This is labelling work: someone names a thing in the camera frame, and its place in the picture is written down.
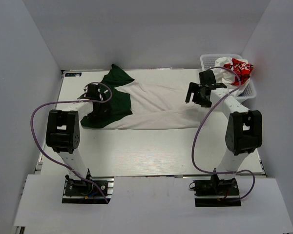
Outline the white red print t-shirt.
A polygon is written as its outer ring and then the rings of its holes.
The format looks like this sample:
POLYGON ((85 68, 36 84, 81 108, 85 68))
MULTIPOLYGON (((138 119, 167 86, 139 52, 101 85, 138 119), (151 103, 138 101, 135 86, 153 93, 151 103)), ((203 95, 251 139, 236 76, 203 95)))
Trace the white red print t-shirt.
POLYGON ((216 82, 225 84, 229 91, 239 87, 232 94, 237 97, 244 92, 249 84, 253 69, 254 66, 247 59, 220 57, 215 60, 212 71, 216 82))

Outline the white green Charlie Brown t-shirt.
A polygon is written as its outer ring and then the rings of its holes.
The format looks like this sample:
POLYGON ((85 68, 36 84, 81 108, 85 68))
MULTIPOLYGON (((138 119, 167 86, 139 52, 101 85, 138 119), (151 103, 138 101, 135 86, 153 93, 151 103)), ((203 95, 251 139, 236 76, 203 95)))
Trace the white green Charlie Brown t-shirt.
POLYGON ((102 90, 112 96, 111 109, 102 117, 86 116, 84 128, 166 130, 198 127, 206 110, 186 103, 188 86, 196 81, 191 72, 150 71, 144 78, 131 77, 113 64, 101 81, 102 90))

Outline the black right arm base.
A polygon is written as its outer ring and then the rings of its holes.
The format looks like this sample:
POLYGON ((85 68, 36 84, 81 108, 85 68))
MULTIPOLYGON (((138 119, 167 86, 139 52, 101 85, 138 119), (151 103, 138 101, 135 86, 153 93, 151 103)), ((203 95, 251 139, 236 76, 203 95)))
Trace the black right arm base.
POLYGON ((189 184, 194 191, 195 207, 240 207, 241 199, 236 179, 223 185, 214 179, 194 180, 189 184))

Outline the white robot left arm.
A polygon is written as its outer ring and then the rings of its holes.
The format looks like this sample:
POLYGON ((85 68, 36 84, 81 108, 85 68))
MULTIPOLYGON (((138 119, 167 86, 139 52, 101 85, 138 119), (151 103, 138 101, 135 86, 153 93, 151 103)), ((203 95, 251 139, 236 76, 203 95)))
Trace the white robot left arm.
POLYGON ((78 102, 62 110, 51 110, 48 114, 46 144, 68 167, 69 174, 65 178, 69 186, 76 187, 84 195, 92 192, 93 182, 78 150, 80 120, 85 117, 90 123, 96 123, 107 117, 111 113, 111 98, 110 88, 93 82, 85 87, 78 102))

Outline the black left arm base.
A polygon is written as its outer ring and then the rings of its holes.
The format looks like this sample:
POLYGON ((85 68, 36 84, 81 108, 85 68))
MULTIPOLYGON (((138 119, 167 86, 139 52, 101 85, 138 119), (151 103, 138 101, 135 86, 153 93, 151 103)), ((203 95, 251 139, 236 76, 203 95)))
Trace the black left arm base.
POLYGON ((86 179, 96 183, 104 195, 92 183, 80 179, 72 179, 69 175, 66 175, 62 196, 63 204, 107 204, 104 197, 106 197, 108 202, 111 200, 114 187, 113 178, 95 179, 88 172, 86 179))

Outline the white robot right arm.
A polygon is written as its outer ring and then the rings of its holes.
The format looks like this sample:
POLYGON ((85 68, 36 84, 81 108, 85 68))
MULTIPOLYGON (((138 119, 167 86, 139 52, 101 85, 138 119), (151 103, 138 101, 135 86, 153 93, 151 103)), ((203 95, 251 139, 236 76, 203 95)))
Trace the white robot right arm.
POLYGON ((199 73, 199 83, 190 83, 186 102, 194 102, 209 109, 200 122, 194 139, 198 135, 214 109, 219 108, 228 124, 225 133, 226 152, 220 164, 213 171, 206 171, 194 164, 195 169, 218 178, 211 181, 211 190, 220 195, 229 187, 236 174, 240 174, 240 165, 247 156, 262 145, 262 114, 258 110, 249 110, 232 96, 223 83, 216 82, 213 69, 199 73))

